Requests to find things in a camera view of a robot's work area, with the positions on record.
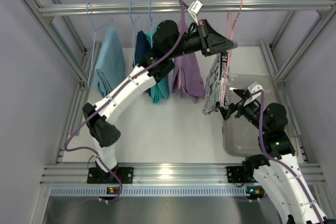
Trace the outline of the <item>newspaper print trousers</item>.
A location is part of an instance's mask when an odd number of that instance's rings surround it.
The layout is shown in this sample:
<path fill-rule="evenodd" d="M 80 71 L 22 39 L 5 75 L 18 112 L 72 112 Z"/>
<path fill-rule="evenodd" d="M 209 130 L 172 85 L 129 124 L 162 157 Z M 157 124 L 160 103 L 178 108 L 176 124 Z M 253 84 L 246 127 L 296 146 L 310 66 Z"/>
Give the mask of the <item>newspaper print trousers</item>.
<path fill-rule="evenodd" d="M 205 115 L 218 112 L 220 109 L 227 110 L 229 107 L 227 88 L 229 76 L 227 71 L 228 52 L 216 55 L 209 70 L 205 85 L 205 100 L 202 112 Z"/>

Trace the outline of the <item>pink wire hanger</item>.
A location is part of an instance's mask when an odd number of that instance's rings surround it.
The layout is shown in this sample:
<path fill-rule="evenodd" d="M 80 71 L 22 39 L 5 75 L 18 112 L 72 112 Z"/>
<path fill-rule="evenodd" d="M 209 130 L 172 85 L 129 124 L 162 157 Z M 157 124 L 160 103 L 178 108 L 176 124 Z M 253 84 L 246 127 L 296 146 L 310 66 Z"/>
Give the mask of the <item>pink wire hanger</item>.
<path fill-rule="evenodd" d="M 241 11 L 242 11 L 243 1 L 244 0 L 240 0 L 239 10 L 237 11 L 237 15 L 236 15 L 236 17 L 234 19 L 233 19 L 233 15 L 232 15 L 231 11 L 229 11 L 227 13 L 226 33 L 225 33 L 225 35 L 228 36 L 228 38 L 230 40 L 233 40 L 236 23 L 237 23 L 237 21 L 239 19 Z M 222 102 L 223 103 L 225 102 L 225 97 L 226 97 L 226 87 L 227 87 L 227 81 L 228 81 L 230 56 L 231 56 L 231 49 L 228 51 L 226 71 L 225 71 L 225 75 L 224 75 L 224 88 L 223 88 L 223 97 L 222 97 Z"/>

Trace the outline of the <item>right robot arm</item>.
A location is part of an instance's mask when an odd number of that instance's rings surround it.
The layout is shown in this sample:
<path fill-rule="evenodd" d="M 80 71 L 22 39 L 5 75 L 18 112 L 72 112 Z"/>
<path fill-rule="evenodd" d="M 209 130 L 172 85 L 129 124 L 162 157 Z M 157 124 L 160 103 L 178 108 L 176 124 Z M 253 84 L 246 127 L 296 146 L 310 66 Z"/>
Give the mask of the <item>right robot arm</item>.
<path fill-rule="evenodd" d="M 253 178 L 275 206 L 282 223 L 335 223 L 320 208 L 298 164 L 296 152 L 285 132 L 287 111 L 282 104 L 264 105 L 262 89 L 252 93 L 234 91 L 241 100 L 228 108 L 216 103 L 224 120 L 243 116 L 259 131 L 261 154 L 242 162 L 245 176 Z"/>

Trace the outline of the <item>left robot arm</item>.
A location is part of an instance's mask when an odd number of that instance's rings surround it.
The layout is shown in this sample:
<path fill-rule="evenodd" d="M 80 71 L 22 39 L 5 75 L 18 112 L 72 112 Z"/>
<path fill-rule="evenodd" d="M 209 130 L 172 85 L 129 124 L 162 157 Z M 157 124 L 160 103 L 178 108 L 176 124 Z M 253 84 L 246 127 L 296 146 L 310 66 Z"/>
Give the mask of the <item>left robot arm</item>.
<path fill-rule="evenodd" d="M 153 35 L 153 48 L 133 72 L 103 99 L 83 106 L 85 123 L 95 143 L 97 170 L 107 176 L 116 171 L 114 144 L 121 133 L 115 121 L 143 92 L 173 70 L 173 58 L 197 51 L 207 57 L 235 48 L 237 43 L 218 33 L 207 19 L 200 20 L 199 24 L 192 23 L 190 27 L 172 20 L 160 22 Z"/>

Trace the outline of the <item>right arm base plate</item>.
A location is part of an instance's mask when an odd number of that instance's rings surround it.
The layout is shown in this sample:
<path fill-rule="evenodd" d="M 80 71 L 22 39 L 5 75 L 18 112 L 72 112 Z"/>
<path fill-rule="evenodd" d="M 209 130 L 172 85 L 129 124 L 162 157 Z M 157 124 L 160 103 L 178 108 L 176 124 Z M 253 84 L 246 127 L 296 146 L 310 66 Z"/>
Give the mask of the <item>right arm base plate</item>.
<path fill-rule="evenodd" d="M 227 166 L 226 167 L 228 182 L 235 185 L 245 183 L 254 183 L 255 179 L 251 173 L 242 166 Z"/>

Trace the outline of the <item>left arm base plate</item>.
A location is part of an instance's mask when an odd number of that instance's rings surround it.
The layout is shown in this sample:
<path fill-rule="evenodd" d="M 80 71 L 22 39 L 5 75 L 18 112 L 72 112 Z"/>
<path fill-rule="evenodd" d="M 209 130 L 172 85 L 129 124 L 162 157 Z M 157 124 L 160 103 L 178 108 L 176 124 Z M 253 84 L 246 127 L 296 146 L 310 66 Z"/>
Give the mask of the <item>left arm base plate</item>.
<path fill-rule="evenodd" d="M 133 183 L 133 167 L 118 167 L 114 171 L 122 184 Z M 87 176 L 88 184 L 118 184 L 118 180 L 111 173 L 104 172 L 100 167 L 91 167 Z"/>

